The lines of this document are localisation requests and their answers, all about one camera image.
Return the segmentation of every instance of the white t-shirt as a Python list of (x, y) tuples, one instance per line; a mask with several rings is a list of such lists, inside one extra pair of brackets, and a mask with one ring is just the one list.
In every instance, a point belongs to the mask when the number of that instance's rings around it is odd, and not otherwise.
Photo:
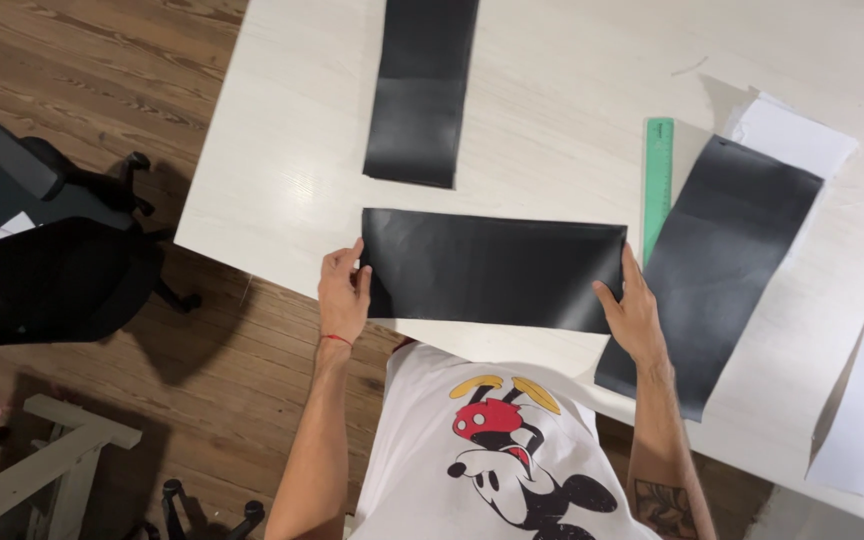
[(538, 366), (398, 350), (350, 540), (658, 539), (632, 518), (583, 396)]

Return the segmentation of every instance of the black office chair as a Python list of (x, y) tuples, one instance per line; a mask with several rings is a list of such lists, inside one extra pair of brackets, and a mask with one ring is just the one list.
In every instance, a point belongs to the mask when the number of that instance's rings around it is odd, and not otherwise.
[[(176, 511), (175, 497), (180, 499), (186, 497), (183, 483), (175, 478), (166, 480), (162, 485), (162, 514), (165, 517), (165, 533), (168, 540), (186, 540), (186, 531), (179, 521), (179, 513)], [(223, 540), (245, 540), (249, 533), (254, 531), (265, 519), (265, 508), (258, 500), (246, 502), (243, 511), (243, 520)], [(149, 540), (162, 540), (159, 529), (148, 521), (143, 521), (132, 528), (126, 534), (125, 540), (136, 540), (143, 531)]]
[[(24, 212), (40, 227), (0, 239), (0, 345), (89, 342), (131, 320), (154, 292), (189, 313), (161, 278), (174, 230), (145, 233), (133, 216), (155, 209), (133, 192), (148, 157), (131, 153), (120, 178), (74, 165), (47, 141), (0, 125), (0, 226)], [(0, 428), (0, 442), (8, 436)]]

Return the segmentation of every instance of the hand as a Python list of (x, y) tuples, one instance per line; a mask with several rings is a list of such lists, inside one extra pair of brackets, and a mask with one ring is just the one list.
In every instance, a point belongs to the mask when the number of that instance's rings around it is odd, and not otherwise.
[(318, 317), (322, 336), (334, 335), (353, 343), (366, 327), (372, 267), (356, 270), (354, 266), (364, 247), (359, 238), (351, 249), (330, 252), (321, 261)]
[(622, 346), (639, 370), (668, 362), (666, 337), (659, 326), (656, 297), (645, 284), (636, 256), (628, 243), (622, 250), (622, 275), (625, 293), (616, 301), (612, 291), (602, 281), (594, 281), (592, 288), (606, 311), (606, 321), (612, 337)]

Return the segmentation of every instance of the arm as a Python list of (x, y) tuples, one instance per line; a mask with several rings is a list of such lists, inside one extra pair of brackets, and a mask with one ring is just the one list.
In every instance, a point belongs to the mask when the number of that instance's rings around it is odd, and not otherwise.
[(675, 393), (675, 370), (652, 295), (632, 248), (622, 251), (625, 294), (617, 302), (601, 281), (592, 287), (612, 336), (635, 362), (635, 431), (626, 497), (632, 516), (667, 539), (714, 540), (709, 505), (689, 448)]
[[(265, 540), (338, 540), (345, 524), (349, 484), (346, 378), (352, 345), (365, 328), (372, 268), (356, 270), (363, 242), (322, 261), (318, 310), (323, 336), (315, 354), (312, 388), (275, 493)], [(326, 338), (337, 336), (348, 343)]]

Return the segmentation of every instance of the red string bracelet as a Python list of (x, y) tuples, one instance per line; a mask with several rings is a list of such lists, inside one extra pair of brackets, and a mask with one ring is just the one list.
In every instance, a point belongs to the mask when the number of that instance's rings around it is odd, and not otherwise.
[(344, 341), (349, 347), (353, 346), (353, 342), (342, 337), (341, 335), (335, 335), (334, 333), (330, 333), (329, 335), (324, 335), (321, 337), (322, 339), (337, 339), (339, 341)]

